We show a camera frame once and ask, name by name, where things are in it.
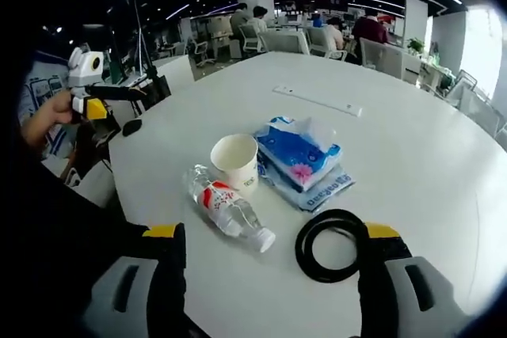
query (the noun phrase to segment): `black device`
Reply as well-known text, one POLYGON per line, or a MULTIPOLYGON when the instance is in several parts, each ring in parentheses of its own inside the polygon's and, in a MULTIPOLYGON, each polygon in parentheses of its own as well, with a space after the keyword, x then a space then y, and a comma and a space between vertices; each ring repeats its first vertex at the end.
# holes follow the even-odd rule
POLYGON ((122 130, 123 136, 127 137, 132 135, 134 132, 137 132, 141 126, 143 125, 143 121, 141 119, 134 119, 130 122, 127 122, 124 125, 124 129, 122 130))

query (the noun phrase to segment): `bottle cap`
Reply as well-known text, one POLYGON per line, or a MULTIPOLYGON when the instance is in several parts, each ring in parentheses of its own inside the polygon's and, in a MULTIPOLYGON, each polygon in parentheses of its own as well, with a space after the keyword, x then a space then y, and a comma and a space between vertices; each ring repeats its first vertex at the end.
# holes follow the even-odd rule
POLYGON ((255 233, 250 239, 249 243, 254 249, 263 253, 266 251, 276 239, 276 235, 271 231, 262 227, 258 232, 255 233))

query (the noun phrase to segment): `water bottle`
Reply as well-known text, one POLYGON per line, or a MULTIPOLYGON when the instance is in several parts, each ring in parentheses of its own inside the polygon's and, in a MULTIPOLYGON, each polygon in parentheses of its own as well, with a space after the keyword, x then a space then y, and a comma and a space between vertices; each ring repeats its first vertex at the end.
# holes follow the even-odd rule
POLYGON ((208 168, 195 165, 185 182, 193 200, 224 234, 243 240, 261 253, 273 244, 276 235, 259 223, 248 201, 229 185, 213 178, 208 168))

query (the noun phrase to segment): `white table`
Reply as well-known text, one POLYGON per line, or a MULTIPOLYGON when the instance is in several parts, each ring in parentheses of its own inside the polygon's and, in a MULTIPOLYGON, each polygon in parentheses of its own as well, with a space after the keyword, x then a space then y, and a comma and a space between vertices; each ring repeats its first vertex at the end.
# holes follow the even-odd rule
MULTIPOLYGON (((142 115, 141 130, 110 144, 127 219, 185 222, 185 312, 204 331, 217 338, 360 332, 358 274, 316 283, 295 261, 295 237, 309 215, 261 183, 251 203, 276 241, 256 255, 213 230, 186 195, 183 172, 209 165, 216 141, 254 132, 280 115, 314 116, 336 129, 342 164, 357 183, 328 208, 393 226, 415 256, 451 281, 462 309, 477 312, 485 305, 507 268, 505 151, 466 116, 398 79, 339 61, 269 53, 169 97, 142 115), (278 85, 312 88, 362 106, 363 115, 273 93, 278 85)), ((338 256, 338 248, 322 256, 338 256)))

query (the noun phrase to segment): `red shirt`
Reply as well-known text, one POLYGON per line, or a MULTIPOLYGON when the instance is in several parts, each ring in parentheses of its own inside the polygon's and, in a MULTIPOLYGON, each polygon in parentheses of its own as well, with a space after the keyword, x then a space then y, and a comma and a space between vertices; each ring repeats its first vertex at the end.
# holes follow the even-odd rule
POLYGON ((362 17, 352 30, 354 38, 359 43, 359 39, 363 37, 366 40, 375 41, 376 43, 385 44, 387 42, 387 30, 378 21, 362 17))

